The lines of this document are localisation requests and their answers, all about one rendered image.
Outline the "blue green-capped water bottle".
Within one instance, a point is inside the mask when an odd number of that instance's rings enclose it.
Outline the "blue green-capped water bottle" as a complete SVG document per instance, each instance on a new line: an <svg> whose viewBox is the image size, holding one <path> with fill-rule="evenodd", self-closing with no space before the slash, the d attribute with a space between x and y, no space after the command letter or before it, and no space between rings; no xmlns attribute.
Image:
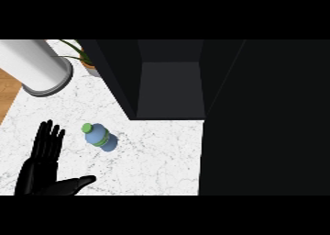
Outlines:
<svg viewBox="0 0 330 235"><path fill-rule="evenodd" d="M103 151L115 150L118 138L101 124L85 123L81 130L85 134L85 141L91 146L100 148Z"/></svg>

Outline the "white cylindrical paper towel roll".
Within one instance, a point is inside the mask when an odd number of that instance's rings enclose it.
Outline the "white cylindrical paper towel roll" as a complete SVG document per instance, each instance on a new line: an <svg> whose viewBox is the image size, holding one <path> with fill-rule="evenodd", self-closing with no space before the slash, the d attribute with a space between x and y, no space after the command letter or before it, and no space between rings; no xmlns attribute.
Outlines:
<svg viewBox="0 0 330 235"><path fill-rule="evenodd" d="M0 39L0 68L35 97L56 94L73 76L70 62L57 56L44 39Z"/></svg>

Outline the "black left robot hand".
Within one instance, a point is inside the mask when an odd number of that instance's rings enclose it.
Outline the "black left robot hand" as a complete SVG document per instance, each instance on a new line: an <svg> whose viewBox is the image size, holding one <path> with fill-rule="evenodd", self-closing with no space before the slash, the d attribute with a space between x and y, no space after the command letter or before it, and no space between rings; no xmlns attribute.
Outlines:
<svg viewBox="0 0 330 235"><path fill-rule="evenodd" d="M87 175L66 180L57 179L57 160L62 150L65 130L48 119L40 124L29 158L25 160L16 186L16 196L73 196L96 182Z"/></svg>

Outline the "dark grey cabinet door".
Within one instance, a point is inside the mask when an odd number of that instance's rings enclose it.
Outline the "dark grey cabinet door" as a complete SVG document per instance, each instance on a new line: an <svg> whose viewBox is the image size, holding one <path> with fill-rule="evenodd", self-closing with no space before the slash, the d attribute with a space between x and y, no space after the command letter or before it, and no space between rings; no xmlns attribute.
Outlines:
<svg viewBox="0 0 330 235"><path fill-rule="evenodd" d="M249 40L203 125L202 196L330 196L330 39Z"/></svg>

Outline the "potted green plant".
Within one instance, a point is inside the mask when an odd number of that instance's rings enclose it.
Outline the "potted green plant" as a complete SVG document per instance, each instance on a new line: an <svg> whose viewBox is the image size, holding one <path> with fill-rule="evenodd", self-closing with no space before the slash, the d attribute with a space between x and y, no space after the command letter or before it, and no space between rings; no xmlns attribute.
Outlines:
<svg viewBox="0 0 330 235"><path fill-rule="evenodd" d="M73 50L75 52L78 53L78 57L75 57L76 60L81 61L82 63L82 66L85 67L87 69L87 72L91 76L94 77L99 77L100 76L100 73L97 72L96 70L96 67L91 63L91 59L90 59L90 56L88 54L84 52L84 49L82 48L78 48L68 40L62 39L60 42L63 42Z"/></svg>

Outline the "dark grey open cabinet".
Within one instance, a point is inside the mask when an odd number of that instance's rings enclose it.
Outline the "dark grey open cabinet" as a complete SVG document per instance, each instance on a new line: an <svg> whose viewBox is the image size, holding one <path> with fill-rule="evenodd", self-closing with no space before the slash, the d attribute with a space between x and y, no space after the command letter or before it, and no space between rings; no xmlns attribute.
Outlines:
<svg viewBox="0 0 330 235"><path fill-rule="evenodd" d="M131 120L203 120L243 46L240 39L82 39Z"/></svg>

